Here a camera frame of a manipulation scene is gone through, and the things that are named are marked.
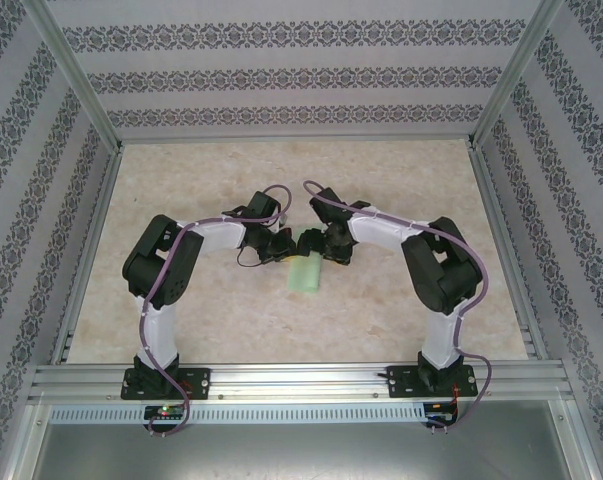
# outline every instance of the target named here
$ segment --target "green object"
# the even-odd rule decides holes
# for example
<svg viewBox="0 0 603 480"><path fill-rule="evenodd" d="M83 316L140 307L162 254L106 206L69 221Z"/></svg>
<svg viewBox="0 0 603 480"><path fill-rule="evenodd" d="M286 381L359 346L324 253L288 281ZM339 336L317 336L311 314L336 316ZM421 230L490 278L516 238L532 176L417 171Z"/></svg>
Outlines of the green object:
<svg viewBox="0 0 603 480"><path fill-rule="evenodd" d="M303 232L311 228L321 228L322 225L311 227L293 227L292 238L295 242ZM309 257L293 257L290 260L288 274L288 290L293 292L316 293L319 289L321 261L323 258L317 252L311 252Z"/></svg>

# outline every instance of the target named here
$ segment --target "patterned wallpaper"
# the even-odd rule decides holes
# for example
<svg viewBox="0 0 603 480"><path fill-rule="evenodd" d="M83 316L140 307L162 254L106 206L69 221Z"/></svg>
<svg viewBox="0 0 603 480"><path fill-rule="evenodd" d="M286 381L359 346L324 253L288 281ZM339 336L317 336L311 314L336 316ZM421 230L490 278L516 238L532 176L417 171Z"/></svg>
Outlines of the patterned wallpaper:
<svg viewBox="0 0 603 480"><path fill-rule="evenodd" d="M538 0L56 0L124 139L471 133Z"/></svg>
<svg viewBox="0 0 603 480"><path fill-rule="evenodd" d="M21 4L0 0L0 461L27 368L50 361L109 157Z"/></svg>
<svg viewBox="0 0 603 480"><path fill-rule="evenodd" d="M561 7L482 150L603 470L603 0Z"/></svg>

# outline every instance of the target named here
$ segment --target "speckled floor surface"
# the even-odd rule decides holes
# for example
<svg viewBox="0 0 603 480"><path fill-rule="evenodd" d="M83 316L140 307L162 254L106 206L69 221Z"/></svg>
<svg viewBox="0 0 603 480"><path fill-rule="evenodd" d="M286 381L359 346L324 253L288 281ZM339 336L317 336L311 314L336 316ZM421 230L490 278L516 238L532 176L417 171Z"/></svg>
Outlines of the speckled floor surface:
<svg viewBox="0 0 603 480"><path fill-rule="evenodd" d="M285 183L294 194L288 224L314 224L301 186L308 178L348 203L366 200L415 220L452 218L491 275L487 298L467 316L462 347L491 359L527 358L465 144L451 140L126 147L68 361L132 361L139 319L121 267L154 215L205 218ZM324 261L319 291L302 294L286 288L289 264L241 268L236 254L199 258L177 304L182 361L416 360L426 309L403 258L357 245L350 266Z"/></svg>

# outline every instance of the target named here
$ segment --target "black mounting plate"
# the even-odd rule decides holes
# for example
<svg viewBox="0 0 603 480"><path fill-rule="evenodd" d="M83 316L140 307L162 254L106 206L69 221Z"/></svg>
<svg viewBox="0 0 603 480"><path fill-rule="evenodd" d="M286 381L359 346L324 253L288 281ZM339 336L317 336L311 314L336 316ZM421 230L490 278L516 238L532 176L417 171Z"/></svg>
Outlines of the black mounting plate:
<svg viewBox="0 0 603 480"><path fill-rule="evenodd" d="M186 392L190 400L207 400L210 391L209 368L182 368L177 371L177 382L186 386ZM173 388L166 396L160 397L156 393L138 391L132 388L137 371L134 368L128 368L123 376L123 386L121 387L122 400L181 400L181 394Z"/></svg>
<svg viewBox="0 0 603 480"><path fill-rule="evenodd" d="M474 369L470 365L462 365L458 374L436 392L431 392L421 381L418 370L419 368L416 365L386 367L384 377L388 379L390 398L452 397L452 385L455 383L459 389L459 397L476 397L478 394Z"/></svg>

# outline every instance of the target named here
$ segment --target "gray metal panel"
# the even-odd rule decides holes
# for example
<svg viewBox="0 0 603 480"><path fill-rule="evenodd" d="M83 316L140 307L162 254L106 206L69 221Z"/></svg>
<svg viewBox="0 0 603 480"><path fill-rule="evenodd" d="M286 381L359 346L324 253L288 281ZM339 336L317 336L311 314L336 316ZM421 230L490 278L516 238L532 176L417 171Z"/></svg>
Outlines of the gray metal panel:
<svg viewBox="0 0 603 480"><path fill-rule="evenodd" d="M481 406L448 435L414 424L50 425L37 479L570 478L546 402Z"/></svg>

